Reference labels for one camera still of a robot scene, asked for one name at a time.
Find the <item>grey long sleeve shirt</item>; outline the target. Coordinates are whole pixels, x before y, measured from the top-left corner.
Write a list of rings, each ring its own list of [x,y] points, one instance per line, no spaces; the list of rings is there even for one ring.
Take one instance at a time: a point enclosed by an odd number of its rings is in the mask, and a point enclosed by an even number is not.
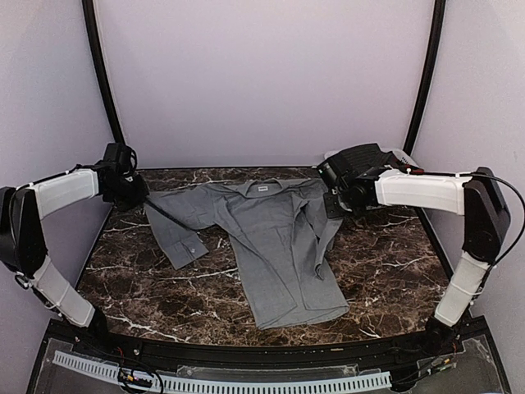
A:
[[[199,231],[225,231],[257,328],[282,328],[323,323],[349,310],[325,258],[341,225],[327,217],[325,193],[319,179],[211,183],[153,192],[145,212],[176,269],[208,253]]]

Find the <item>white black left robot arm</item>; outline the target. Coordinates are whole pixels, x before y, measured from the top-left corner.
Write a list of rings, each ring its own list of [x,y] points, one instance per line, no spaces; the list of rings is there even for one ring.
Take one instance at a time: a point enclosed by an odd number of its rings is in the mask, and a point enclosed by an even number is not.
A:
[[[1,189],[1,262],[18,285],[32,291],[44,307],[86,329],[83,343],[98,358],[115,352],[115,338],[107,333],[103,311],[86,300],[54,265],[43,220],[97,197],[121,211],[143,204],[148,187],[136,172],[137,164],[137,153],[130,146],[110,143],[95,164],[78,164],[39,181]]]

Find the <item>light grey plastic basket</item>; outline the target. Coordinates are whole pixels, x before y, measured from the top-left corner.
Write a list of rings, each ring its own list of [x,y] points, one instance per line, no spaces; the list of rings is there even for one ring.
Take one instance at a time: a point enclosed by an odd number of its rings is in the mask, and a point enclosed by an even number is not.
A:
[[[409,165],[412,165],[412,166],[415,166],[415,167],[418,166],[418,164],[407,153],[405,153],[402,149],[385,148],[385,151],[386,152],[391,151],[403,163],[406,163],[406,164],[409,164]],[[324,153],[323,159],[326,160],[329,157],[334,156],[334,155],[336,155],[339,152],[340,152],[340,150],[328,151],[328,152]]]

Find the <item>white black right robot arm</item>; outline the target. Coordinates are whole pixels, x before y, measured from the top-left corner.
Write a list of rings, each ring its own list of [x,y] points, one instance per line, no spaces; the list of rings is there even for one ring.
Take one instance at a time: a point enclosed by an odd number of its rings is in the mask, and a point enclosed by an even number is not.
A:
[[[463,245],[450,283],[437,305],[433,325],[418,339],[424,355],[438,355],[450,331],[483,292],[495,266],[508,254],[502,248],[511,217],[501,186],[523,195],[488,167],[473,172],[428,172],[392,152],[368,157],[343,153],[326,158],[317,172],[343,212],[374,206],[407,206],[453,213],[463,218]]]

